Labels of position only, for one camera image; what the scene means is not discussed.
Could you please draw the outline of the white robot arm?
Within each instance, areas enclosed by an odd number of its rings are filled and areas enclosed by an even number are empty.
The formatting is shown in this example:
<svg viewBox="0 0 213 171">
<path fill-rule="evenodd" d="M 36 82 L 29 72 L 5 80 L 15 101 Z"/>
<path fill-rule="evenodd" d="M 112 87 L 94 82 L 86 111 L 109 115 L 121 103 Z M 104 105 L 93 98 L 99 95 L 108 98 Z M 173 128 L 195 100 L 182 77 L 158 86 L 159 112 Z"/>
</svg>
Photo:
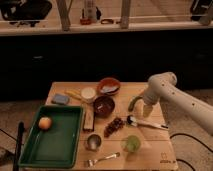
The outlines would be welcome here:
<svg viewBox="0 0 213 171">
<path fill-rule="evenodd" d="M 207 133 L 213 136 L 213 106 L 175 87 L 177 77 L 173 72 L 164 72 L 149 77 L 148 87 L 142 99 L 147 105 L 154 105 L 163 97 L 185 110 Z"/>
</svg>

